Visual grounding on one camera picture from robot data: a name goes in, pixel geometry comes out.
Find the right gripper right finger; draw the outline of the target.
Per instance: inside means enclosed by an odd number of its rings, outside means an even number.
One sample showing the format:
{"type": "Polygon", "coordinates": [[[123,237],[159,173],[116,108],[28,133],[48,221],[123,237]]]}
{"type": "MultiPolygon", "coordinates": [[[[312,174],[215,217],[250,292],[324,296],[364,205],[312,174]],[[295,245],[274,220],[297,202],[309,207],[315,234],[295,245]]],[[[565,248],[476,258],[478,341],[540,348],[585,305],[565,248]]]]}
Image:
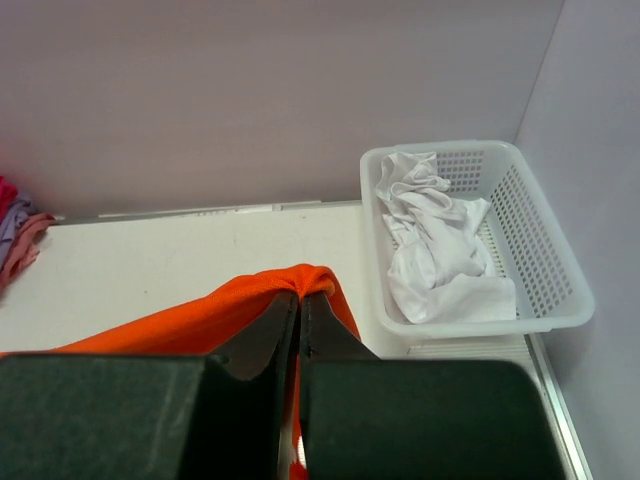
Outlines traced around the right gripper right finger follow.
{"type": "Polygon", "coordinates": [[[312,479],[562,479],[542,399],[503,360],[383,360],[322,293],[302,304],[299,418],[312,479]]]}

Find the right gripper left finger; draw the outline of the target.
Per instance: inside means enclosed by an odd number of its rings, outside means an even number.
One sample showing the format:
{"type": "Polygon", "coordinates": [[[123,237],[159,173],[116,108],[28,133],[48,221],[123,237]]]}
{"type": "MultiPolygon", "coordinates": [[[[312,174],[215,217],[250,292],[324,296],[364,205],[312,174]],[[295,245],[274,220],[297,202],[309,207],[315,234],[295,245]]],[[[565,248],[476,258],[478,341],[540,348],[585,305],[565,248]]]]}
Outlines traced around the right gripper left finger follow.
{"type": "Polygon", "coordinates": [[[299,298],[266,310],[204,358],[181,479],[276,479],[299,335],[299,298]]]}

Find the orange t-shirt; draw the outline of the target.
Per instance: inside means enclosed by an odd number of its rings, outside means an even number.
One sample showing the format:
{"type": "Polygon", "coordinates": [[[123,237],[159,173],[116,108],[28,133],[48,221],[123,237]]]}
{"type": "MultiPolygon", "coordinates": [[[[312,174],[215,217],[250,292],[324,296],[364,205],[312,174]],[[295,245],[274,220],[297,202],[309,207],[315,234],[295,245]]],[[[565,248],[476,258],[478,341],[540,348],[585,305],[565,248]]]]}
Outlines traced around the orange t-shirt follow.
{"type": "Polygon", "coordinates": [[[55,353],[208,354],[254,323],[280,293],[289,297],[285,312],[303,300],[324,294],[341,325],[325,339],[327,351],[347,358],[374,359],[362,344],[344,292],[331,269],[299,264],[231,279],[209,295],[126,323],[77,342],[55,353]]]}

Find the crumpled white t-shirt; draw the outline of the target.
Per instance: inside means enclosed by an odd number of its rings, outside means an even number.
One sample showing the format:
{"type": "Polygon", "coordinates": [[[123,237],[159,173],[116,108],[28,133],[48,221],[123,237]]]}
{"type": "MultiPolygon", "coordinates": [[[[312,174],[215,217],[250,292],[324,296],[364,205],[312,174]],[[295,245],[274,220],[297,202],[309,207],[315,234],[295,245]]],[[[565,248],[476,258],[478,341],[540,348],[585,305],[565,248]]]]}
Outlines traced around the crumpled white t-shirt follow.
{"type": "Polygon", "coordinates": [[[512,320],[516,288],[497,274],[478,230],[491,204],[450,196],[434,152],[392,153],[375,194],[396,249],[387,272],[392,297],[412,324],[512,320]]]}

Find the white plastic basket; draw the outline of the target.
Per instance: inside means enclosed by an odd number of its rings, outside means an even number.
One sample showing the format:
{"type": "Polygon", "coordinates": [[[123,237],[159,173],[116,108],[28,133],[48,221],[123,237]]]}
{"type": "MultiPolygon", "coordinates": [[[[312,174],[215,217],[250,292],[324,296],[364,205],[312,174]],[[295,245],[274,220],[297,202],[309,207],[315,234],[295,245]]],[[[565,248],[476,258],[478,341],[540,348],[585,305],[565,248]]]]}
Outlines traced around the white plastic basket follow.
{"type": "Polygon", "coordinates": [[[365,240],[373,311],[390,332],[406,340],[525,335],[580,326],[594,313],[594,299],[553,211],[521,152],[497,140],[404,144],[366,152],[360,160],[365,240]],[[394,301],[387,271],[397,248],[374,193],[383,159],[394,153],[437,155],[451,197],[490,202],[479,236],[496,272],[513,281],[516,315],[501,320],[413,324],[394,301]]]}

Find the folded pink t-shirt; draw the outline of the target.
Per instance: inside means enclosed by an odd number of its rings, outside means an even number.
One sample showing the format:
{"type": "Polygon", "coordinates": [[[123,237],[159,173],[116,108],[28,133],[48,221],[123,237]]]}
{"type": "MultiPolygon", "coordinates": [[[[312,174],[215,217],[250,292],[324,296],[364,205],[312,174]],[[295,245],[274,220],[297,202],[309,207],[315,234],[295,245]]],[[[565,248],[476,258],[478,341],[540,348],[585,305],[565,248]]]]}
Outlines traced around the folded pink t-shirt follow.
{"type": "Polygon", "coordinates": [[[46,230],[56,223],[56,219],[47,213],[30,216],[17,231],[8,254],[1,267],[1,290],[14,281],[27,267],[33,264],[39,253],[37,242],[46,230]]]}

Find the folded lavender t-shirt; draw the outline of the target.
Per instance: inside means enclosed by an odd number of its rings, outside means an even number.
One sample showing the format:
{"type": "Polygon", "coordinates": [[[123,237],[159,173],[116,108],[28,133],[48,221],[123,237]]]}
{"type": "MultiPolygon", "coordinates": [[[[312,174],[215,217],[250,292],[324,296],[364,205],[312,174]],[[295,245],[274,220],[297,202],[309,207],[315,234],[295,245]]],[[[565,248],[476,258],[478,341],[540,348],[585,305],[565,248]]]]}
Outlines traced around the folded lavender t-shirt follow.
{"type": "Polygon", "coordinates": [[[10,203],[8,211],[1,221],[1,263],[4,263],[19,228],[23,226],[30,216],[36,215],[37,213],[38,208],[34,205],[33,200],[26,194],[19,194],[10,203]]]}

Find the folded magenta t-shirt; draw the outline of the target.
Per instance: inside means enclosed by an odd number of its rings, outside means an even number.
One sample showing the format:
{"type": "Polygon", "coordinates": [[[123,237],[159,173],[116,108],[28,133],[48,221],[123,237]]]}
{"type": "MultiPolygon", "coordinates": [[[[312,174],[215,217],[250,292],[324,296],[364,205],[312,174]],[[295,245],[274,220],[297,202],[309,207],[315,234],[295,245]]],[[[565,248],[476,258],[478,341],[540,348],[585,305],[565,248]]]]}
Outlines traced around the folded magenta t-shirt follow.
{"type": "Polygon", "coordinates": [[[17,198],[19,190],[4,176],[0,177],[0,220],[3,221],[11,204],[17,198]]]}

